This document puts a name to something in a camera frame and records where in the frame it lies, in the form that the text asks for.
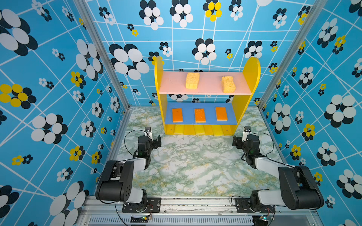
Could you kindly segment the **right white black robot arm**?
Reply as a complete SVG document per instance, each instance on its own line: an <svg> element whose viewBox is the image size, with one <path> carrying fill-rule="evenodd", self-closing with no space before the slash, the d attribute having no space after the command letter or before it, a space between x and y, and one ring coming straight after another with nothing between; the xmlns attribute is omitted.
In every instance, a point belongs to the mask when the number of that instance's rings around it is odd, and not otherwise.
<svg viewBox="0 0 362 226"><path fill-rule="evenodd" d="M251 168L279 180L279 189L252 191L249 206L253 211L260 212L263 207L272 205L290 210L317 210L324 205L324 198L308 167L280 163L262 154L259 136L256 134L234 136L232 145L243 151L241 159Z"/></svg>

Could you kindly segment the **tan sponge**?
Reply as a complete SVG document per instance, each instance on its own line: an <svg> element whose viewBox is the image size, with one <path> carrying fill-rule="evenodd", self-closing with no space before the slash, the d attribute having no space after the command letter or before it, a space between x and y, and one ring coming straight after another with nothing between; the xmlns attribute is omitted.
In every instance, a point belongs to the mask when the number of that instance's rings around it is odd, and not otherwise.
<svg viewBox="0 0 362 226"><path fill-rule="evenodd" d="M233 93L236 90L236 85L232 76L222 77L222 91L223 93Z"/></svg>
<svg viewBox="0 0 362 226"><path fill-rule="evenodd" d="M199 73L188 73L186 76L186 89L197 89L199 85L200 74Z"/></svg>

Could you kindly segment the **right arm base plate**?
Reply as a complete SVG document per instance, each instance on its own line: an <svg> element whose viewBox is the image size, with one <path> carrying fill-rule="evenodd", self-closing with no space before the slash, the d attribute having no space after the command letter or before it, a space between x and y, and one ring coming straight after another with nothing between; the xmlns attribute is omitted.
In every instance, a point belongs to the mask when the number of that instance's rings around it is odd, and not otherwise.
<svg viewBox="0 0 362 226"><path fill-rule="evenodd" d="M275 213L275 206L263 205L257 201L250 201L250 198L237 197L233 199L232 204L236 207L237 213Z"/></svg>

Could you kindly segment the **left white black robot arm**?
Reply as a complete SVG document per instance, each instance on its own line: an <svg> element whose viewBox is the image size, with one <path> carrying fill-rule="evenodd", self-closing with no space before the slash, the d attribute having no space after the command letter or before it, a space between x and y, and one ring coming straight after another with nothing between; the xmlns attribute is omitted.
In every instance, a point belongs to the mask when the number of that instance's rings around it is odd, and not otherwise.
<svg viewBox="0 0 362 226"><path fill-rule="evenodd" d="M161 136L151 139L143 135L138 137L138 149L133 158L107 161L97 182L96 199L107 204L123 202L133 211L146 210L149 205L147 192L133 186L133 176L149 167L153 149L161 146Z"/></svg>

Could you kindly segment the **tan sponge front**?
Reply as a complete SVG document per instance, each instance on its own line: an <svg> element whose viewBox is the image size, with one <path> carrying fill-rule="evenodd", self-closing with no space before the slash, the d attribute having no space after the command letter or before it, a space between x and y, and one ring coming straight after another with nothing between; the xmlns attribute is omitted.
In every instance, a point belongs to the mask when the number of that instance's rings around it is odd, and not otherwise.
<svg viewBox="0 0 362 226"><path fill-rule="evenodd" d="M197 89L199 85L200 74L199 73L188 73L186 76L186 89Z"/></svg>

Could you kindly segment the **orange sponge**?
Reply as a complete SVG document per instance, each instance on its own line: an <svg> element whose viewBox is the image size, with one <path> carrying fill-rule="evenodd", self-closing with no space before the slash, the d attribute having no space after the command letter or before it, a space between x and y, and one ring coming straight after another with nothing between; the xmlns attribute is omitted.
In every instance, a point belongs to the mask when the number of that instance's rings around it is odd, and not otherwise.
<svg viewBox="0 0 362 226"><path fill-rule="evenodd" d="M181 108L172 109L173 123L183 122L183 110Z"/></svg>
<svg viewBox="0 0 362 226"><path fill-rule="evenodd" d="M228 121L228 115L225 107L216 107L216 120Z"/></svg>
<svg viewBox="0 0 362 226"><path fill-rule="evenodd" d="M206 123L205 110L203 108L195 108L195 123Z"/></svg>

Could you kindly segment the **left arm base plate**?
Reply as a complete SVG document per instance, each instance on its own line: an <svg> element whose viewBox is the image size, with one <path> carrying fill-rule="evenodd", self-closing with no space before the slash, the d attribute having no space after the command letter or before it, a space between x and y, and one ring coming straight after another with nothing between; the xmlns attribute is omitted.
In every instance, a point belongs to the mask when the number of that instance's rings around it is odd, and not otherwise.
<svg viewBox="0 0 362 226"><path fill-rule="evenodd" d="M151 197L141 203L124 203L123 213L159 213L161 207L160 197Z"/></svg>

